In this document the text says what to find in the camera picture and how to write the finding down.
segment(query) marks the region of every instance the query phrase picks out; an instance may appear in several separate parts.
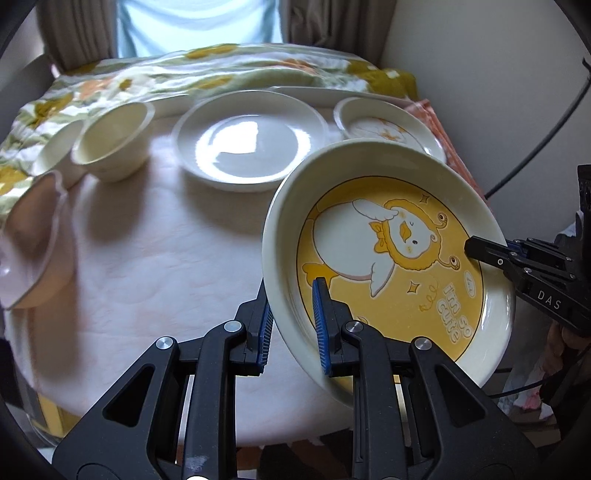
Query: cartoon duck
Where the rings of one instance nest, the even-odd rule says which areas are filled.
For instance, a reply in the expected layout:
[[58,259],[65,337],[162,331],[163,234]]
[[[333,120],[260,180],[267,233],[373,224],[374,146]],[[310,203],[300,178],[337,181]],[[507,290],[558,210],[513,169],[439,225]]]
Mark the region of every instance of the cartoon duck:
[[375,297],[396,265],[405,270],[425,270],[439,262],[454,270],[460,268],[457,257],[451,256],[449,262],[439,257],[439,230],[447,226],[447,216],[440,212],[439,223],[435,223],[408,200],[390,200],[382,207],[359,199],[322,212],[314,209],[309,219],[314,221],[314,246],[323,261],[302,266],[310,285],[316,277],[324,277],[329,287],[338,276],[370,280],[370,294]]

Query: window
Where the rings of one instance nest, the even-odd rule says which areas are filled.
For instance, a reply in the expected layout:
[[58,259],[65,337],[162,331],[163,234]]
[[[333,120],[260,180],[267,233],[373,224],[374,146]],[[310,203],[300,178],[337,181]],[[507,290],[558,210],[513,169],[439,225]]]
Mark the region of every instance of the window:
[[218,43],[280,43],[279,0],[119,0],[119,57]]

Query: bowl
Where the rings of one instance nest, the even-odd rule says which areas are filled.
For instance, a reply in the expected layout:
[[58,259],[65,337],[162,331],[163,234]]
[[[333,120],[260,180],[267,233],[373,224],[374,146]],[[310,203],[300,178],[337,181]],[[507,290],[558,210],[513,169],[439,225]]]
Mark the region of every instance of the bowl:
[[123,180],[135,173],[150,153],[154,106],[131,102],[106,111],[84,127],[72,160],[101,181]]
[[33,162],[31,174],[38,177],[50,170],[57,170],[61,173],[64,188],[74,186],[86,174],[83,167],[72,163],[71,157],[72,147],[83,127],[84,121],[75,120],[53,135]]
[[505,244],[482,199],[429,155],[347,140],[308,156],[277,190],[262,240],[269,305],[295,359],[352,405],[350,379],[320,366],[311,282],[324,277],[355,319],[390,338],[431,338],[482,386],[505,352],[515,296],[502,271],[465,256],[471,235]]
[[0,231],[0,302],[9,309],[45,303],[74,273],[74,236],[61,174],[50,171],[18,199]]
[[446,163],[445,151],[429,128],[396,105],[351,97],[336,104],[334,116],[345,138],[390,140]]
[[304,157],[326,144],[328,126],[310,105],[281,93],[225,93],[189,110],[173,130],[181,165],[233,192],[276,188]]

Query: plate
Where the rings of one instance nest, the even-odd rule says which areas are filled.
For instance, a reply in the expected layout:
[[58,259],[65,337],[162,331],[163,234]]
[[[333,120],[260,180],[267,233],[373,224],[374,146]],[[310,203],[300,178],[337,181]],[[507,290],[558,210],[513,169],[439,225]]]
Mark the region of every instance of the plate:
[[335,106],[335,122],[346,138],[373,138],[406,145],[446,163],[443,147],[419,119],[382,100],[351,97]]
[[174,127],[173,141],[183,167],[211,186],[262,192],[323,147],[327,131],[322,116],[300,100],[242,90],[193,107]]
[[308,156],[277,190],[262,242],[269,304],[291,353],[352,405],[350,379],[320,366],[310,284],[324,276],[356,319],[399,340],[432,338],[482,386],[505,352],[515,298],[500,270],[465,256],[471,235],[505,242],[482,199],[433,157],[385,140]]

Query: brown curtain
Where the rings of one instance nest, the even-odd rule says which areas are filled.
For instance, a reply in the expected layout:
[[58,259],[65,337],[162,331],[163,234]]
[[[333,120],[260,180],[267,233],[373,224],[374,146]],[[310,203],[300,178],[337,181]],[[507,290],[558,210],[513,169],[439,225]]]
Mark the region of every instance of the brown curtain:
[[283,41],[354,53],[378,64],[396,0],[280,0]]
[[116,0],[41,0],[37,21],[46,52],[65,72],[116,57]]

